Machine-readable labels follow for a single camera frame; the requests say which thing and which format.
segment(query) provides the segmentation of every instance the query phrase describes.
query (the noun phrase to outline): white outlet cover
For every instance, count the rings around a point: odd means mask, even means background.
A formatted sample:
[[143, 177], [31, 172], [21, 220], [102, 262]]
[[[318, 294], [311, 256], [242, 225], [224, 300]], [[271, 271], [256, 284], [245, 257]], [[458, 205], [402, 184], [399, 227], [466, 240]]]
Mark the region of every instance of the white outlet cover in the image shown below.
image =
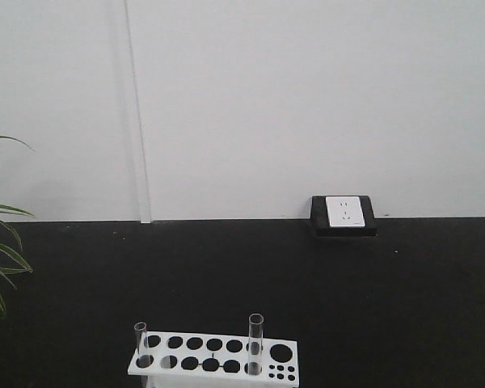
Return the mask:
[[363, 228], [365, 217], [359, 196], [326, 196], [331, 228]]

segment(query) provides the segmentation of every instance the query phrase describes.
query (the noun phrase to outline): electrical outlet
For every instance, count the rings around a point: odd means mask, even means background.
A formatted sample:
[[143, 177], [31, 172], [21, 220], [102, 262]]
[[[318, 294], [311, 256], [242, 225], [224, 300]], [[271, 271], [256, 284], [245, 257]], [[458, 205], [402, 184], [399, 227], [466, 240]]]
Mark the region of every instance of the electrical outlet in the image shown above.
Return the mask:
[[310, 224], [316, 237], [375, 236], [377, 224], [368, 196], [313, 196]]
[[331, 228], [365, 227], [359, 196], [327, 196], [325, 203]]

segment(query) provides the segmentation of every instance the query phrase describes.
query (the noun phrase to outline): white wall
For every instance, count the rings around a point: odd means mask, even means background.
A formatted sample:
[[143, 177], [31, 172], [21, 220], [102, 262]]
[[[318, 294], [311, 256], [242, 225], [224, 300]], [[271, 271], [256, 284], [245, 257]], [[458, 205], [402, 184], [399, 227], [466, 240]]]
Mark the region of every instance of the white wall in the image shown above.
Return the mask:
[[124, 3], [0, 0], [0, 202], [37, 221], [139, 219]]
[[[485, 1], [128, 1], [153, 219], [485, 216]], [[128, 42], [123, 0], [0, 0], [0, 202], [144, 217]]]
[[485, 1], [129, 4], [153, 218], [485, 216]]

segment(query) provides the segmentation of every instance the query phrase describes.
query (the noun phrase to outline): small hole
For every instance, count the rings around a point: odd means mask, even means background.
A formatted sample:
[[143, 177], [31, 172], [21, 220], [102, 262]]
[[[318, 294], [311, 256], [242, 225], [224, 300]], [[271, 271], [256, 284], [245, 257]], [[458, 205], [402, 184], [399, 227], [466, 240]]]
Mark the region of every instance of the small hole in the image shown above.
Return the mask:
[[232, 339], [228, 341], [228, 343], [226, 343], [226, 349], [232, 353], [240, 352], [242, 348], [243, 348], [243, 343], [236, 339]]
[[223, 346], [223, 342], [220, 339], [212, 338], [207, 341], [207, 349], [211, 350], [212, 352], [216, 352], [217, 350], [221, 349]]
[[196, 350], [201, 348], [203, 345], [203, 340], [200, 337], [192, 337], [187, 341], [187, 348], [191, 350]]
[[171, 337], [167, 341], [167, 346], [170, 349], [177, 349], [182, 345], [182, 343], [183, 343], [183, 338], [181, 338], [181, 337]]
[[219, 361], [215, 358], [207, 358], [201, 366], [207, 372], [215, 372], [219, 368]]
[[228, 360], [223, 365], [223, 369], [227, 373], [237, 373], [239, 370], [241, 370], [241, 365], [236, 360]]
[[181, 361], [181, 367], [185, 370], [194, 370], [197, 368], [199, 361], [195, 357], [187, 357]]
[[150, 348], [155, 348], [160, 344], [160, 337], [158, 335], [150, 335], [147, 338], [147, 343]]
[[160, 360], [160, 366], [164, 369], [173, 369], [178, 364], [178, 359], [174, 356], [165, 356]]
[[153, 356], [141, 356], [137, 358], [137, 367], [138, 368], [147, 368], [151, 364], [153, 364], [154, 358]]

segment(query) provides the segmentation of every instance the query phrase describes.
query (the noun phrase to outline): white test tube rack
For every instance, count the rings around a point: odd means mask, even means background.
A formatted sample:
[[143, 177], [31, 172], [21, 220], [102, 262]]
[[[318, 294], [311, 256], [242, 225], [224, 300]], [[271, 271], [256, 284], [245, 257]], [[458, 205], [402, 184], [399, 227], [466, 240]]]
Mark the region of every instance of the white test tube rack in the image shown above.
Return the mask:
[[148, 331], [151, 363], [138, 366], [135, 350], [128, 374], [147, 376], [147, 388], [299, 387], [296, 341], [263, 338], [257, 375], [247, 373], [247, 344], [248, 337], [236, 335]]

